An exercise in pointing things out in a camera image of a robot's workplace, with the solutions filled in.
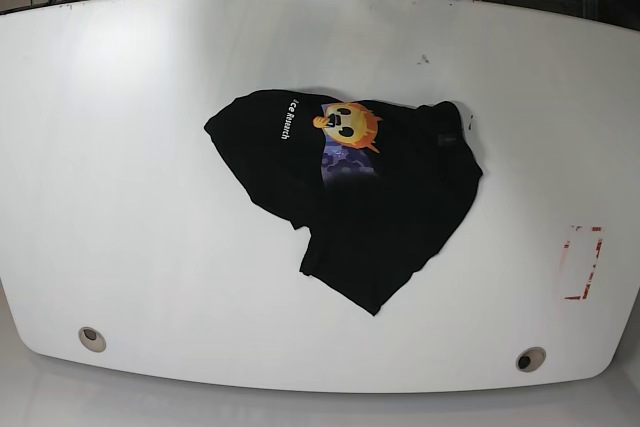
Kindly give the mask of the black graphic t-shirt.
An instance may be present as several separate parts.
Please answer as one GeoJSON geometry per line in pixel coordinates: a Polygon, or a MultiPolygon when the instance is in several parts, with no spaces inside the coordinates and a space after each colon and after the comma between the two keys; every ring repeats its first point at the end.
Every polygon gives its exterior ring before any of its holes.
{"type": "Polygon", "coordinates": [[[309,230],[301,272],[373,315],[442,250],[483,175],[448,101],[260,90],[205,131],[254,204],[309,230]]]}

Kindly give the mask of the right table grommet hole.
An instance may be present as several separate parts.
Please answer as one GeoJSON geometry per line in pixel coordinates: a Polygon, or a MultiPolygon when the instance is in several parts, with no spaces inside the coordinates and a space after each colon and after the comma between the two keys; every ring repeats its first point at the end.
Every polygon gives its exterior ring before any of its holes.
{"type": "Polygon", "coordinates": [[[545,360],[546,351],[542,347],[531,347],[518,355],[516,368],[520,372],[531,373],[538,370],[545,360]]]}

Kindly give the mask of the table grommet hole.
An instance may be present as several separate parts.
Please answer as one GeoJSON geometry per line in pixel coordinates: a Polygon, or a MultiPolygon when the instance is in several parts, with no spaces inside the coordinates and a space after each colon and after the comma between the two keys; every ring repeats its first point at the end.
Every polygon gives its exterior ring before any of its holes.
{"type": "Polygon", "coordinates": [[[100,332],[90,327],[82,327],[78,332],[79,341],[91,352],[101,353],[106,349],[106,340],[100,332]]]}
{"type": "Polygon", "coordinates": [[[518,355],[516,368],[520,372],[531,373],[538,370],[545,360],[546,351],[542,347],[531,347],[518,355]]]}

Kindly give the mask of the left table grommet hole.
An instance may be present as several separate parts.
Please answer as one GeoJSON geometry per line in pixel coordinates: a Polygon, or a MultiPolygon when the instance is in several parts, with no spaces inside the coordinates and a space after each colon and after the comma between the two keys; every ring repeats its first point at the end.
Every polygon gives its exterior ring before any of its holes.
{"type": "Polygon", "coordinates": [[[101,353],[106,349],[106,340],[100,332],[90,327],[82,327],[78,332],[79,341],[91,352],[101,353]]]}

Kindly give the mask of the red tape rectangle marking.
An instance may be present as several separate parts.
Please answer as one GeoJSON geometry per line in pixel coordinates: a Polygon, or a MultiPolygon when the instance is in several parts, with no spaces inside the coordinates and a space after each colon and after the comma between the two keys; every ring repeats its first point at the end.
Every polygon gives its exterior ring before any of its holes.
{"type": "Polygon", "coordinates": [[[562,300],[587,298],[599,260],[604,229],[571,225],[563,245],[558,291],[562,300]]]}

